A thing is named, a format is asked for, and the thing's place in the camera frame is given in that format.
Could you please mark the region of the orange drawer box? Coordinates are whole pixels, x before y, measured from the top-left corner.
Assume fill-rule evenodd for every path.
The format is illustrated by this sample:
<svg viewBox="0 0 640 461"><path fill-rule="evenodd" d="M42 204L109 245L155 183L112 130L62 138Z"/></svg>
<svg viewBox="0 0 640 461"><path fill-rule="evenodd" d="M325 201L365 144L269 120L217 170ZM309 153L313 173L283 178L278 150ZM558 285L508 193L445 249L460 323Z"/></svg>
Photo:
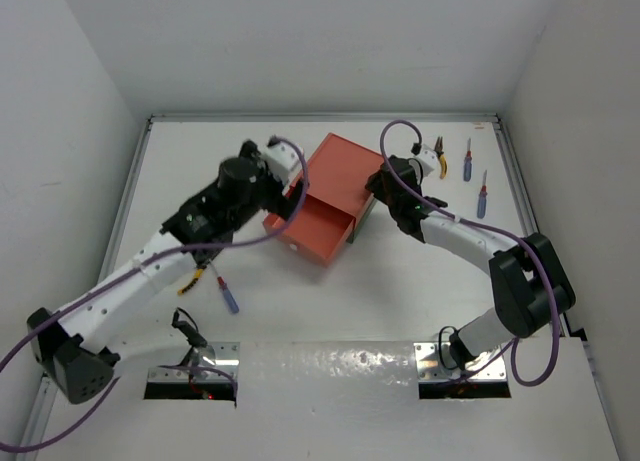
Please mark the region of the orange drawer box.
<svg viewBox="0 0 640 461"><path fill-rule="evenodd" d="M304 205L278 240L311 262L330 265L373 207L365 185L382 163L379 153L328 134L308 161Z"/></svg>

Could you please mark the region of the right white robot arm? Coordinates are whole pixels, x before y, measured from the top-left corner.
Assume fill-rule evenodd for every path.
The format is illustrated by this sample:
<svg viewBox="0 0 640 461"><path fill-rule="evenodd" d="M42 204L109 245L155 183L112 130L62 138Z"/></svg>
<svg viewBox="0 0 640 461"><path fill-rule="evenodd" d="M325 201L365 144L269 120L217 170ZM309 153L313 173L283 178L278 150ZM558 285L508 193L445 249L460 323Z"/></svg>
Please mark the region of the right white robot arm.
<svg viewBox="0 0 640 461"><path fill-rule="evenodd" d="M392 156L369 176L366 189L387 206L399 229L416 240L440 247L487 274L494 306L454 331L445 360L456 369L514 338L524 339L575 305L576 296L560 259L544 235L511 239L440 213L447 203L415 196L427 165L416 158Z"/></svg>

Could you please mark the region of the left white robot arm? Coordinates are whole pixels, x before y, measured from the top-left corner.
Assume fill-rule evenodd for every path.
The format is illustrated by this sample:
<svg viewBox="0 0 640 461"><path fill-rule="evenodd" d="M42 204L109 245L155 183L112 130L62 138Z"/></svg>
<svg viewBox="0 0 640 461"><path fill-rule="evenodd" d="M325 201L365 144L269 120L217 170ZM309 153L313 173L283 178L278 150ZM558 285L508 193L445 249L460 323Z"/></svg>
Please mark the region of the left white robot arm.
<svg viewBox="0 0 640 461"><path fill-rule="evenodd" d="M234 236L259 211L291 222L308 185L297 145L277 136L263 148L245 141L120 269L57 311L40 308L27 318L36 361L71 404L93 399L124 363L111 341L139 311L223 250L241 247Z"/></svg>

